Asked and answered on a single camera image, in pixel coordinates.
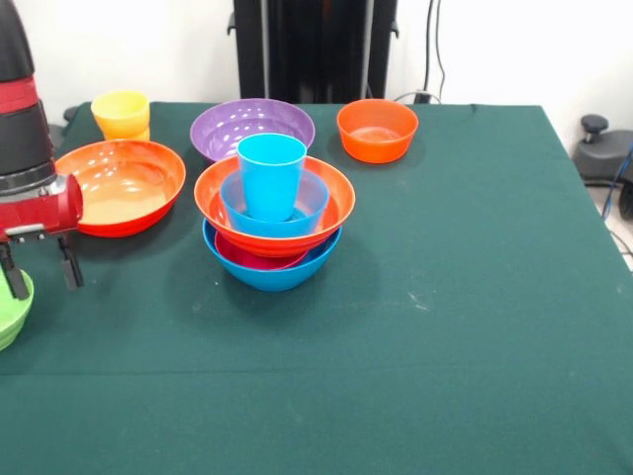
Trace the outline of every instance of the bowl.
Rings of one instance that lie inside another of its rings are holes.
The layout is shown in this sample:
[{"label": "bowl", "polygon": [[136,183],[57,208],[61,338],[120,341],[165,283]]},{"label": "bowl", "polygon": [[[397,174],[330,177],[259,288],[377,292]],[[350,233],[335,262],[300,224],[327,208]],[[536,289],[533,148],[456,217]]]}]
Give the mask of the bowl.
[{"label": "bowl", "polygon": [[264,257],[251,254],[247,250],[230,243],[220,233],[216,233],[216,250],[226,260],[233,264],[257,270],[285,269],[301,262],[308,252],[290,255],[288,257]]},{"label": "bowl", "polygon": [[343,148],[367,163],[388,163],[407,153],[418,126],[409,107],[385,99],[361,99],[336,116]]},{"label": "bowl", "polygon": [[281,223],[269,223],[248,216],[239,171],[226,178],[222,185],[221,197],[230,225],[235,230],[267,238],[294,238],[309,235],[317,227],[325,211],[329,192],[327,185],[318,175],[304,171],[299,183],[295,212],[288,221]]},{"label": "bowl", "polygon": [[81,186],[78,229],[101,238],[135,235],[171,209],[185,183],[185,164],[165,145],[143,141],[90,143],[60,158],[60,174]]},{"label": "bowl", "polygon": [[276,133],[299,139],[306,147],[315,139],[315,124],[302,109],[274,99],[225,102],[203,112],[191,126],[191,143],[210,161],[237,154],[237,144],[254,134]]},{"label": "bowl", "polygon": [[281,270],[257,270],[237,265],[222,257],[214,246],[217,231],[207,221],[204,221],[202,233],[207,246],[220,261],[222,266],[237,280],[250,285],[258,290],[266,292],[282,292],[292,289],[304,283],[317,273],[325,264],[340,239],[342,229],[334,234],[318,247],[312,249],[304,262],[295,267]]},{"label": "bowl", "polygon": [[253,254],[283,257],[312,249],[340,228],[354,208],[354,188],[345,175],[332,165],[307,156],[305,170],[318,175],[329,190],[329,201],[313,232],[301,237],[261,237],[242,233],[231,226],[220,193],[226,178],[238,170],[236,156],[211,165],[198,177],[194,197],[202,214],[219,233]]},{"label": "bowl", "polygon": [[15,341],[33,305],[33,280],[24,270],[22,275],[29,290],[29,297],[26,300],[14,299],[7,281],[0,274],[0,351]]}]

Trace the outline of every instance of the blue bowl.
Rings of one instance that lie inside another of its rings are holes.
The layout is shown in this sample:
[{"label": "blue bowl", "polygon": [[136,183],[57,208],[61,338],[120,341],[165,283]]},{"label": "blue bowl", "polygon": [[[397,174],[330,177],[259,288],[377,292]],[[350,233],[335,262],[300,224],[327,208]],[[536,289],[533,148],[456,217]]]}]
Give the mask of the blue bowl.
[{"label": "blue bowl", "polygon": [[218,253],[214,245],[216,232],[217,231],[207,220],[203,222],[202,235],[207,243],[207,247],[228,273],[237,280],[241,280],[256,289],[266,292],[282,292],[304,283],[322,268],[336,247],[342,233],[342,228],[336,230],[323,244],[312,249],[301,264],[280,270],[250,269],[226,260]]},{"label": "blue bowl", "polygon": [[297,238],[309,235],[317,228],[329,200],[329,191],[318,175],[304,171],[295,202],[295,212],[288,221],[281,223],[269,223],[248,216],[239,171],[226,178],[220,196],[230,225],[236,231],[263,238]]}]

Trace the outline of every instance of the blue cup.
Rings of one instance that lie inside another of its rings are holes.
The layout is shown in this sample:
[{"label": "blue cup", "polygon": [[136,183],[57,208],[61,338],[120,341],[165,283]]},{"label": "blue cup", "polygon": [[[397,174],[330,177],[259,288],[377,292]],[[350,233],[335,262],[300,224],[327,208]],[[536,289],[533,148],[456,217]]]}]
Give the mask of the blue cup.
[{"label": "blue cup", "polygon": [[257,134],[237,145],[248,214],[280,223],[295,212],[306,146],[282,134]]}]

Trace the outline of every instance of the red bowl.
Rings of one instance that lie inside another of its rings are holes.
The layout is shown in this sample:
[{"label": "red bowl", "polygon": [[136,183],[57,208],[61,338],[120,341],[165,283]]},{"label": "red bowl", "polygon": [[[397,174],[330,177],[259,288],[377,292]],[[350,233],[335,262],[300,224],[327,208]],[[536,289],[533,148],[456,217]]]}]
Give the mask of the red bowl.
[{"label": "red bowl", "polygon": [[263,255],[253,254],[247,250],[237,247],[235,244],[227,240],[220,233],[216,233],[216,250],[222,257],[230,260],[232,263],[257,270],[281,270],[293,267],[304,260],[308,252],[301,254],[289,255],[287,257],[265,257]]},{"label": "red bowl", "polygon": [[90,143],[55,164],[81,186],[83,217],[78,230],[100,238],[135,235],[160,221],[185,184],[185,164],[156,142]]},{"label": "red bowl", "polygon": [[238,232],[231,227],[220,189],[225,179],[239,170],[236,156],[218,161],[202,172],[194,188],[196,204],[219,233],[253,254],[284,257],[306,252],[324,242],[341,227],[354,209],[356,195],[349,180],[332,165],[307,156],[305,168],[318,175],[329,190],[329,201],[323,216],[316,229],[306,236],[260,237]]}]

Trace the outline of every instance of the cable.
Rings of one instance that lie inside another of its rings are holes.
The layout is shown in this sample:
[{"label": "cable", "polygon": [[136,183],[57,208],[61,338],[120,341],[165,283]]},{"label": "cable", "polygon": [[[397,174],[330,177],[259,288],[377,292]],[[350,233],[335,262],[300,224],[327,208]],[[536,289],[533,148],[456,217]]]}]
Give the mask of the cable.
[{"label": "cable", "polygon": [[442,64],[442,56],[439,53],[439,11],[442,6],[442,0],[437,0],[437,16],[435,17],[435,52],[437,53],[437,65],[442,73],[442,80],[439,83],[439,93],[437,94],[442,99],[442,91],[444,90],[444,81],[446,80],[446,71],[444,71],[444,65]]},{"label": "cable", "polygon": [[620,236],[618,236],[616,233],[614,233],[612,230],[609,230],[609,232],[611,233],[611,235],[616,238],[617,240],[620,241],[620,244],[622,244],[622,246],[626,249],[626,252],[620,252],[624,255],[631,255],[633,256],[633,251],[631,250],[631,247],[629,247],[629,245],[624,241],[624,239]]},{"label": "cable", "polygon": [[433,15],[433,2],[435,0],[429,0],[428,2],[428,12],[426,13],[426,68],[424,70],[424,87],[422,89],[425,91],[428,89],[428,75],[430,69],[430,56],[431,56],[431,17]]},{"label": "cable", "polygon": [[631,147],[629,148],[629,152],[626,154],[626,157],[622,161],[622,164],[618,168],[617,173],[615,173],[615,176],[613,177],[613,181],[611,181],[611,186],[609,187],[609,193],[606,195],[606,201],[604,202],[604,206],[602,207],[603,220],[606,220],[609,216],[609,212],[611,211],[611,199],[613,196],[613,190],[615,189],[615,185],[617,181],[620,179],[622,174],[626,171],[629,164],[631,163],[631,157],[633,157],[633,143],[631,144]]},{"label": "cable", "polygon": [[441,104],[442,101],[440,100],[439,97],[437,97],[435,94],[428,92],[428,91],[413,91],[413,92],[406,92],[405,94],[401,94],[400,96],[398,96],[396,99],[394,99],[394,102],[398,102],[401,99],[404,99],[406,96],[412,96],[413,94],[427,94],[430,97],[432,97],[433,99],[435,99],[437,101],[438,104]]}]

